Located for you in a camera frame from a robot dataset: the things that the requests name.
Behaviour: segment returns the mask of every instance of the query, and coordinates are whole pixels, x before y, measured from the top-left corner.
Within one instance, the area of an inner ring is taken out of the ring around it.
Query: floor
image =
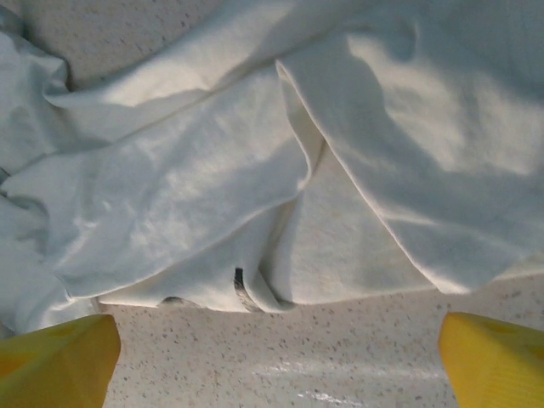
[[[86,87],[189,30],[221,0],[0,0]],[[448,310],[544,328],[544,275],[469,296],[375,297],[290,314],[108,307],[122,354],[105,406],[455,407],[436,341]]]

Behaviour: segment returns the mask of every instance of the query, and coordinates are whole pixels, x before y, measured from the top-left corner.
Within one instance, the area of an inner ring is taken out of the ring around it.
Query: white sweatshirt
[[[417,12],[231,0],[75,93],[0,22],[0,318],[17,332],[96,298],[278,312],[467,292],[544,247],[538,87]]]

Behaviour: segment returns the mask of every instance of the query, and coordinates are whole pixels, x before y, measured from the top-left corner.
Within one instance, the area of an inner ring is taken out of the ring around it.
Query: white fabric
[[[270,312],[467,292],[538,254],[542,78],[471,51],[455,8],[367,6],[231,0],[75,93],[3,11],[4,324],[50,326],[96,297],[247,311],[237,268]]]

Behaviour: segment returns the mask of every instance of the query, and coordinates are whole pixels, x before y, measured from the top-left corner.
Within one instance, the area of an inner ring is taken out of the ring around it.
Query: yellow object
[[[449,313],[439,349],[460,408],[544,407],[544,331]]]
[[[1,341],[0,407],[101,407],[120,351],[108,314]]]

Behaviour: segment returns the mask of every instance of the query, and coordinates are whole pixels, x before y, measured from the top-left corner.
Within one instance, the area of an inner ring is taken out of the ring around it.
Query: speckled countertop
[[[158,51],[221,0],[0,0],[84,87]],[[544,276],[469,296],[375,297],[290,314],[108,307],[122,354],[105,406],[455,407],[437,338],[446,311],[544,328]]]

